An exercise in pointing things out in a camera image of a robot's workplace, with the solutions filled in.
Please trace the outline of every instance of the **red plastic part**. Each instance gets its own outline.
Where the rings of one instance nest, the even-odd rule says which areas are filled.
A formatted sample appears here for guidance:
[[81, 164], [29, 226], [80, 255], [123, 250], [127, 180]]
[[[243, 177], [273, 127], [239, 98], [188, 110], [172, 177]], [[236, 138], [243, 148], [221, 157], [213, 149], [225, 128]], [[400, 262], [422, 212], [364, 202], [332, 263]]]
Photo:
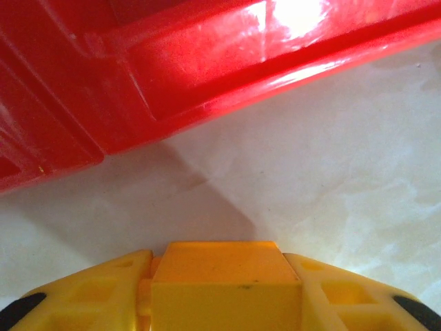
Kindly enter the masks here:
[[440, 0], [0, 1], [0, 190], [440, 37]]

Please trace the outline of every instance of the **white surface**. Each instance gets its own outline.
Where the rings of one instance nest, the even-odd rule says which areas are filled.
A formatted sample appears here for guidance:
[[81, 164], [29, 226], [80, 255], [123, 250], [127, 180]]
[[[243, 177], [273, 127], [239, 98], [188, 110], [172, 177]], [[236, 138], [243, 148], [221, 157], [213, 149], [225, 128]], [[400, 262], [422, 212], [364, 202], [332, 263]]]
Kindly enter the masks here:
[[0, 198], [0, 304], [169, 241], [269, 239], [441, 312], [441, 43]]

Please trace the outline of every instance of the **yellow plastic part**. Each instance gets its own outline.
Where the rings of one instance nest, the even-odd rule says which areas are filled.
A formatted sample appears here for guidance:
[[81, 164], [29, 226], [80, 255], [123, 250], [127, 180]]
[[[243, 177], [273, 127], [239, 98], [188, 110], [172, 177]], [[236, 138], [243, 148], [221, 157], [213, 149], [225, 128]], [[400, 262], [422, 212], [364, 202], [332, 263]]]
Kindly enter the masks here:
[[300, 293], [274, 243], [173, 243], [153, 278], [152, 329], [299, 330]]
[[296, 254], [284, 254], [302, 279], [301, 331], [427, 331], [394, 300], [397, 288]]
[[397, 288], [271, 242], [172, 243], [78, 272], [10, 331], [427, 331]]
[[148, 331], [137, 296], [151, 260], [151, 251], [135, 252], [36, 288], [26, 295], [47, 297], [12, 331]]

